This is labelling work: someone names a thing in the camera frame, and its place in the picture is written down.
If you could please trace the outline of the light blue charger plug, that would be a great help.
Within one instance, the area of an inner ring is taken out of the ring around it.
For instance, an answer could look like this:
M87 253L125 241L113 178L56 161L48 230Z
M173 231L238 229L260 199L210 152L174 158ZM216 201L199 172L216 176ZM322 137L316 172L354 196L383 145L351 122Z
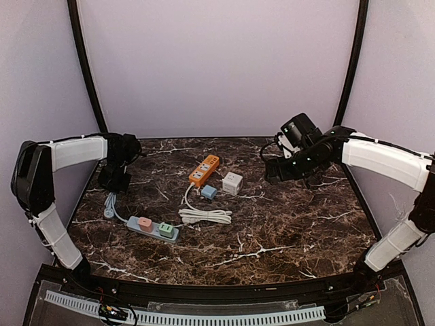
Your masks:
M210 185L205 185L201 190L201 196L213 200L218 190Z

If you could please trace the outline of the white cube socket adapter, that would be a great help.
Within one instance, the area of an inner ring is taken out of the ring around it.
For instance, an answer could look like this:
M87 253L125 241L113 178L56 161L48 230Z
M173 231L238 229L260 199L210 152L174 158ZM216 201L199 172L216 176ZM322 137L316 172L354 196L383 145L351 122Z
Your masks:
M243 177L236 173L228 172L222 179L222 190L226 193L237 195L243 186Z

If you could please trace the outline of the black corner post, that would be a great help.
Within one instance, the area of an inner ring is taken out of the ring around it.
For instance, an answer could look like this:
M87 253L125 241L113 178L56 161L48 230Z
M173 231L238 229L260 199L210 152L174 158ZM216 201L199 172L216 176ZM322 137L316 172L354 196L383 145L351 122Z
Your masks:
M88 56L86 53L84 35L82 32L82 26L80 22L78 1L67 0L67 7L69 11L69 19L71 23L71 30L73 33L77 57L79 60L80 69L82 72L82 77L85 83L86 91L88 93L88 98L92 107L92 112L97 122L99 131L107 132L108 131L107 124L105 122L105 118L103 117L103 110L99 102L97 89L94 84L90 64L88 61Z
M350 99L355 74L360 59L360 52L362 49L364 32L366 28L366 19L368 15L369 0L360 0L358 6L357 20L355 24L355 33L353 36L353 43L349 57L349 64L341 92L340 101L336 110L336 115L333 121L333 126L340 125L343 122L347 105Z

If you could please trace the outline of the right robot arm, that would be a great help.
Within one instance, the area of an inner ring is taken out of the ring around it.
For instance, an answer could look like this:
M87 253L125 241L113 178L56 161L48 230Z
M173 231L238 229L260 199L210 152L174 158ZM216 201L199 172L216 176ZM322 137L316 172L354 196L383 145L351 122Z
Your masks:
M434 233L432 154L370 138L344 126L322 132L305 113L287 121L275 135L273 144L283 152L282 156L261 158L266 168L265 179L271 184L307 179L336 163L369 170L418 192L411 212L367 250L355 266L355 272L380 272Z

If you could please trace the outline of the light blue power strip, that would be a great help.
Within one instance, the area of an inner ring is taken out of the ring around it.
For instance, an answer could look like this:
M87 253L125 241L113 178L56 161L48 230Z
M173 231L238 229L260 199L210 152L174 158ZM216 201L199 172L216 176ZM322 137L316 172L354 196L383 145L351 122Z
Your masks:
M153 231L151 233L147 233L147 232L142 232L139 229L139 226L138 226L138 223L137 223L138 219L139 219L139 217L131 216L129 218L129 220L127 221L127 224L126 224L127 228L129 230L131 230L131 231L137 232L137 233L145 235L145 236L149 236L149 237L157 239L157 240L163 240L165 242L169 242L169 243L172 243L172 244L176 243L176 241L177 241L177 239L179 237L179 230L177 228L175 228L174 226L173 226L173 228L174 228L174 235L173 235L173 237L172 238L165 238L165 237L162 237L162 236L159 235L158 226L159 226L160 223L156 223L156 222L153 221L154 229L153 229Z

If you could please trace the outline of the green charger plug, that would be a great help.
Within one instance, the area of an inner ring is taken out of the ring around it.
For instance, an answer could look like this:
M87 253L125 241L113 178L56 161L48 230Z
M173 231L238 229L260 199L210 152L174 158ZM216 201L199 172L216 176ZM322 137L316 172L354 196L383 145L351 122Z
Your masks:
M165 238L172 238L174 235L174 228L171 224L162 222L158 226L159 235Z

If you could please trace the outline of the orange power strip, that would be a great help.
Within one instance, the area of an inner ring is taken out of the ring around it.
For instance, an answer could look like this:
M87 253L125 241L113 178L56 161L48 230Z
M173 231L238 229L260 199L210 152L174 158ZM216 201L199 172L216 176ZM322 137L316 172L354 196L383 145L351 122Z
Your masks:
M189 175L189 182L201 187L219 165L220 159L217 156L208 155Z

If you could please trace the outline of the black front frame rail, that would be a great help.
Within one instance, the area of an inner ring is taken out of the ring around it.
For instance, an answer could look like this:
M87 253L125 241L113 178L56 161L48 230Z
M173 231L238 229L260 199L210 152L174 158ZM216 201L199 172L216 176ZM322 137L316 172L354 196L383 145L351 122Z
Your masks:
M144 306L150 302L177 304L254 304L297 300L300 303L328 303L357 291L350 285L350 273L265 285L190 286L161 285L93 276L105 295L122 302Z

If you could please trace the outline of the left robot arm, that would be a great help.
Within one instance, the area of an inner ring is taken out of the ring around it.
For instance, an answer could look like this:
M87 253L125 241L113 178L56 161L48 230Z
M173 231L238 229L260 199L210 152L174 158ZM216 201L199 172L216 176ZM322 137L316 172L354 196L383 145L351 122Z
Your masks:
M126 167L142 154L133 134L96 133L54 141L25 141L11 180L11 191L41 241L60 264L75 275L88 275L90 264L74 245L61 221L54 195L56 171L85 162L104 161L99 185L112 193L125 192L131 180Z

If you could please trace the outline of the pink charger plug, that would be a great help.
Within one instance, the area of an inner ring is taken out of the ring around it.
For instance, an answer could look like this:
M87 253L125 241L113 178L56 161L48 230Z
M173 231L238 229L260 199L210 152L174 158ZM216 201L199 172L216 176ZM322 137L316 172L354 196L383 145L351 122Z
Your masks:
M154 229L154 224L151 219L140 217L137 223L142 232L151 233Z

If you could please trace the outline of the black left corner post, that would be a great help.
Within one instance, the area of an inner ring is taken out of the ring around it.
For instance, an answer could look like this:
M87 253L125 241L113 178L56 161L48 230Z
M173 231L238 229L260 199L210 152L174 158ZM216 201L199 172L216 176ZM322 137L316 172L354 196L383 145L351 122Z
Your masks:
M71 23L71 30L73 33L77 57L79 60L80 69L82 72L82 77L85 83L86 91L88 93L88 98L92 107L92 112L97 122L99 131L107 132L108 131L107 124L105 122L105 118L103 117L103 110L99 102L97 89L94 84L90 64L88 61L88 56L86 53L84 35L82 32L82 26L80 22L78 1L67 0L67 7L69 11L69 19Z

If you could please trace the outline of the black right corner post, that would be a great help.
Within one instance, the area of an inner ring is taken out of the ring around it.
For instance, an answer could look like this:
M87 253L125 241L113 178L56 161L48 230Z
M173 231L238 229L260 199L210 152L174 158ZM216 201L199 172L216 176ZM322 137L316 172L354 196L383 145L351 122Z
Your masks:
M340 101L336 110L336 115L333 121L333 126L340 125L343 122L347 105L350 99L355 74L360 59L360 52L362 49L364 32L366 28L366 19L368 15L369 0L360 0L358 6L357 20L355 24L355 33L353 36L353 43L349 57L349 64L341 92Z

